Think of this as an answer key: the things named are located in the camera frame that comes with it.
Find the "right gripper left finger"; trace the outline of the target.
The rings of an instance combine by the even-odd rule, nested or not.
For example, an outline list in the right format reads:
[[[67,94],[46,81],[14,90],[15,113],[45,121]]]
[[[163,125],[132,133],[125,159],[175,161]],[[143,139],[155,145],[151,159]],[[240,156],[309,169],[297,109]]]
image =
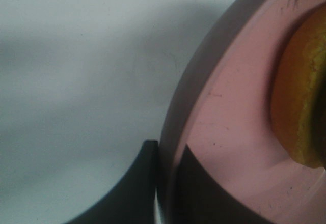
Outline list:
[[[69,223],[156,223],[157,168],[158,141],[146,140],[114,188]]]

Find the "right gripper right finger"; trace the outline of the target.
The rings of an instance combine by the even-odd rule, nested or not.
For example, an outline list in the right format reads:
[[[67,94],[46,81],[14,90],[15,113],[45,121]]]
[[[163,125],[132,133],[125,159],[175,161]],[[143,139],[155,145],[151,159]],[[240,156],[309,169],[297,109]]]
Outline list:
[[[175,223],[260,223],[260,219],[221,188],[186,147],[175,183]]]

